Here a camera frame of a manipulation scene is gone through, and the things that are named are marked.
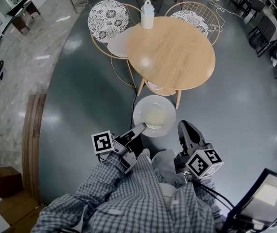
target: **round wooden table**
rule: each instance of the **round wooden table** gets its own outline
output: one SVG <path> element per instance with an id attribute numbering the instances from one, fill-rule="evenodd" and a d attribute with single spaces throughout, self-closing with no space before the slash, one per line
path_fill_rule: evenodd
<path id="1" fill-rule="evenodd" d="M 127 42 L 127 56 L 143 77 L 138 96 L 146 84 L 154 93 L 169 96 L 202 85 L 212 75 L 215 54 L 210 41 L 199 29 L 181 19 L 155 17 L 154 26 L 134 27 Z M 148 81 L 162 87 L 154 90 Z"/>

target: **checkered shirt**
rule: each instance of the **checkered shirt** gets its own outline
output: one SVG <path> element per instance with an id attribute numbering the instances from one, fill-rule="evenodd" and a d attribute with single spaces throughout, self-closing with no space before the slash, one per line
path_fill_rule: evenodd
<path id="1" fill-rule="evenodd" d="M 223 221 L 215 199 L 191 182 L 177 189 L 167 208 L 157 176 L 145 156 L 130 174 L 116 153 L 93 169 L 76 195 L 65 194 L 41 211 L 32 232 L 213 233 Z M 201 181 L 214 189 L 211 179 Z"/>

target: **white bottle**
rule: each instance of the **white bottle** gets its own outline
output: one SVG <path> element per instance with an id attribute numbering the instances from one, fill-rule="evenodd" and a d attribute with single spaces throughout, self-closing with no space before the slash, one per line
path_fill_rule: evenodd
<path id="1" fill-rule="evenodd" d="M 144 29 L 151 29 L 154 26 L 155 8 L 151 5 L 150 0 L 147 0 L 141 7 L 140 24 Z"/>

